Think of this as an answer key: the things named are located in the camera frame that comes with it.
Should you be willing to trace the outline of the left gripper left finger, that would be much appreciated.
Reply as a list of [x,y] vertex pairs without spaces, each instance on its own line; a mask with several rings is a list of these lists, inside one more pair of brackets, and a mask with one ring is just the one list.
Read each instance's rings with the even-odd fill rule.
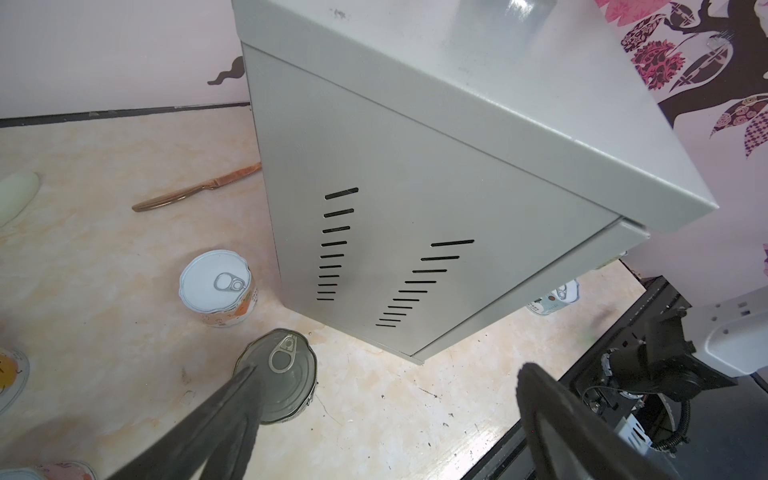
[[240,370],[113,479],[242,479],[261,423],[261,373]]

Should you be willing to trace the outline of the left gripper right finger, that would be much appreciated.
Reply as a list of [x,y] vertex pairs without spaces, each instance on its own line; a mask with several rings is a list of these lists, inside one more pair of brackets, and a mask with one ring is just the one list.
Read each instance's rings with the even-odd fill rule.
[[539,479],[669,479],[535,363],[518,373],[521,422]]

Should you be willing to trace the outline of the dark grey tin can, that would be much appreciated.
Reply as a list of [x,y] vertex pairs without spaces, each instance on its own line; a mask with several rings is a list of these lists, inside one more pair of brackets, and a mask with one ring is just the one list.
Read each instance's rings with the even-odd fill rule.
[[277,328],[247,345],[233,374],[255,365],[260,375],[262,425],[290,421],[311,403],[317,383],[317,356],[301,333]]

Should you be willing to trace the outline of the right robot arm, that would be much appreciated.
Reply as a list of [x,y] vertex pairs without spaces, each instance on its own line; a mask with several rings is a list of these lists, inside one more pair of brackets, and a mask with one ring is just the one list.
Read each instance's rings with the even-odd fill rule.
[[767,288],[724,302],[666,313],[646,325],[645,339],[600,357],[600,374],[579,392],[597,412],[602,393],[639,401],[664,396],[680,404],[675,430],[663,440],[642,435],[630,445],[644,454],[673,453],[687,440],[691,400],[705,390],[735,386],[767,367]]

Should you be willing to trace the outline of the light blue white-lid can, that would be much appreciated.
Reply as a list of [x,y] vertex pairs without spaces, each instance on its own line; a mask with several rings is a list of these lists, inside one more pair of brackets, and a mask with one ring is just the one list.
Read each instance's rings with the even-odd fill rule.
[[577,280],[571,280],[548,294],[530,302],[526,305],[526,308],[536,315],[548,316],[576,303],[579,298],[579,282]]

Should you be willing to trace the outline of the orange label white-lid can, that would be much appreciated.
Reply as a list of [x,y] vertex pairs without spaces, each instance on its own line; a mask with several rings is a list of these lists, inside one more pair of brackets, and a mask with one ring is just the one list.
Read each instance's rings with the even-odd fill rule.
[[247,261],[234,251],[211,250],[194,258],[179,277],[185,307],[210,327],[242,323],[258,300]]

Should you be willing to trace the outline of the pink label white-lid can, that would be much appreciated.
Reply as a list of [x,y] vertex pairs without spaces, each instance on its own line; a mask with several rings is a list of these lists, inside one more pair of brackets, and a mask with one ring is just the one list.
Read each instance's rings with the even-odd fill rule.
[[1,470],[1,480],[96,480],[98,476],[86,463],[49,462],[34,466]]

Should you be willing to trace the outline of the yellow label white-lid can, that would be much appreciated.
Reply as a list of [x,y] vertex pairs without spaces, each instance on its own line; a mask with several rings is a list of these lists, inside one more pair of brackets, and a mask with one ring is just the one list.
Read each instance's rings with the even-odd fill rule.
[[30,376],[30,362],[18,350],[1,349],[0,413],[6,412],[20,397]]

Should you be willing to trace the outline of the copper table knife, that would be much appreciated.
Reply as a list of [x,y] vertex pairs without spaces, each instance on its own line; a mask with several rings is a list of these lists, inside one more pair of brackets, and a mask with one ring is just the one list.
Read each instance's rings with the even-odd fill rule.
[[238,169],[227,175],[217,177],[191,187],[183,188],[159,197],[152,198],[150,200],[137,203],[132,206],[132,210],[136,213],[140,213],[140,212],[146,212],[146,211],[162,208],[162,207],[177,203],[179,201],[185,200],[203,191],[212,191],[212,190],[222,188],[229,184],[245,179],[251,175],[254,175],[260,172],[261,170],[262,170],[262,164],[256,163],[254,165],[250,165],[248,167]]

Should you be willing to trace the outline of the grey metal cabinet box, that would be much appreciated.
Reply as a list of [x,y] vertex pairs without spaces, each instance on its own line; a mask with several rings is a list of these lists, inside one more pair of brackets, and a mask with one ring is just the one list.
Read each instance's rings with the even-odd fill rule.
[[714,211],[593,1],[237,1],[290,310],[420,363]]

